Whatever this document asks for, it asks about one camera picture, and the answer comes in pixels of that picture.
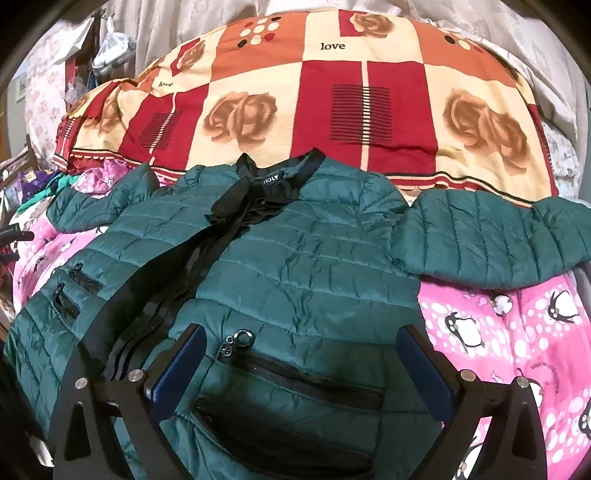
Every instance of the plastic bag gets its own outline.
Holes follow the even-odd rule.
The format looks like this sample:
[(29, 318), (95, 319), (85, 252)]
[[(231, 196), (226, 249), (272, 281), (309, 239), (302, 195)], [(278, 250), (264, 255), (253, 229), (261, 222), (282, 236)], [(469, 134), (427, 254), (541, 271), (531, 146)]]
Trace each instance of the plastic bag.
[(74, 105), (78, 98), (88, 93), (88, 87), (80, 77), (74, 77), (68, 82), (68, 90), (64, 95), (64, 100), (70, 105)]
[(107, 19), (107, 35), (95, 59), (92, 69), (96, 75), (105, 76), (135, 57), (135, 40), (129, 35), (115, 31), (113, 17)]

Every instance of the jacket sleeve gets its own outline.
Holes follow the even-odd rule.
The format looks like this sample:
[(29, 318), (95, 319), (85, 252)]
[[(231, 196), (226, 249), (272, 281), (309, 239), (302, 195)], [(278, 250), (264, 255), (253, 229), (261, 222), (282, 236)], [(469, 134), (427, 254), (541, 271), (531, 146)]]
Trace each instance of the jacket sleeve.
[(558, 197), (523, 208), (487, 192), (430, 190), (396, 223), (389, 251), (404, 271), (466, 286), (536, 285), (591, 260), (591, 210)]
[(148, 164), (131, 170), (111, 192), (100, 199), (63, 189), (47, 209), (47, 217), (58, 232), (76, 233), (113, 223), (121, 212), (149, 198), (160, 186)]

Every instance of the floral fabric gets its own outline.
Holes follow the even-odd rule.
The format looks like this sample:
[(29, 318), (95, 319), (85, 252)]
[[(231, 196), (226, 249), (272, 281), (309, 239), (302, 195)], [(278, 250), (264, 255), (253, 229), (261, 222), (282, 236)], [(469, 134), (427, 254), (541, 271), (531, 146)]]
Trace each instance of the floral fabric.
[(57, 128), (66, 113), (66, 67), (64, 63), (53, 65), (52, 60), (59, 51), (62, 35), (72, 28), (71, 24), (61, 22), (27, 57), (25, 121), (33, 151), (44, 168), (51, 164)]
[(403, 190), (530, 205), (557, 194), (543, 135), (523, 77), (470, 39), (325, 10), (234, 22), (99, 86), (61, 123), (54, 161), (150, 163), (176, 179), (243, 152), (266, 167), (317, 147)]

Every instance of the black zipper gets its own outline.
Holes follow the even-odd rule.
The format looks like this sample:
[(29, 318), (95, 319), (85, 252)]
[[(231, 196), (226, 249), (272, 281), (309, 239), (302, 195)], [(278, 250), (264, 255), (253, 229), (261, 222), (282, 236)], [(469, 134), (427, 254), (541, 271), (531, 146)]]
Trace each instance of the black zipper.
[(74, 265), (68, 272), (68, 276), (74, 281), (74, 283), (81, 286), (91, 295), (96, 295), (101, 288), (103, 288), (101, 282), (94, 278), (90, 278), (82, 271), (82, 263)]
[(379, 411), (384, 402), (383, 393), (368, 388), (353, 387), (325, 377), (309, 374), (277, 359), (250, 351), (252, 343), (239, 346), (234, 337), (222, 344), (218, 360), (234, 368), (279, 385), (293, 392), (329, 403), (363, 410)]
[(80, 309), (78, 308), (78, 305), (76, 305), (64, 293), (64, 286), (65, 284), (63, 283), (58, 284), (56, 291), (53, 294), (53, 307), (64, 318), (64, 320), (68, 321), (68, 323), (71, 325), (78, 318)]

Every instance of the teal fabric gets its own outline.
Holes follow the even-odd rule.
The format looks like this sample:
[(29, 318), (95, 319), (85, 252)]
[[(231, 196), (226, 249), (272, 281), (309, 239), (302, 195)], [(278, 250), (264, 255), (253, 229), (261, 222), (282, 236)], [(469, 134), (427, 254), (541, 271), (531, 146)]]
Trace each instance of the teal fabric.
[[(111, 227), (31, 298), (4, 349), (45, 431), (68, 359), (97, 312), (147, 261), (207, 227), (212, 204), (237, 180), (233, 166), (195, 167), (159, 189), (142, 165), (108, 197), (70, 188), (57, 196), (48, 217), (59, 231)], [(566, 200), (523, 209), (492, 194), (433, 190), (409, 207), (384, 176), (327, 158), (298, 201), (230, 244), (152, 351), (146, 366), (188, 324), (207, 331), (207, 355), (161, 428), (199, 480), (269, 478), (237, 462), (204, 428), (193, 410), (203, 399), (262, 410), (263, 423), (371, 455), (375, 479), (404, 480), (440, 430), (394, 347), (401, 326), (424, 332), (419, 275), (519, 288), (591, 260), (590, 245), (591, 210)], [(68, 269), (79, 262), (104, 285), (97, 295), (69, 279)], [(58, 283), (80, 308), (72, 325), (51, 304)], [(256, 334), (258, 353), (381, 391), (384, 405), (380, 411), (337, 406), (219, 362), (222, 342), (239, 329)], [(145, 478), (125, 429), (120, 422), (116, 428), (136, 478)]]
[(78, 180), (79, 175), (65, 175), (63, 173), (56, 175), (51, 181), (47, 184), (47, 186), (33, 195), (30, 199), (28, 199), (25, 203), (23, 203), (18, 209), (17, 213), (22, 213), (27, 210), (30, 206), (39, 203), (43, 199), (50, 197), (51, 195), (55, 195), (56, 193), (62, 191), (64, 188), (74, 185), (76, 180)]

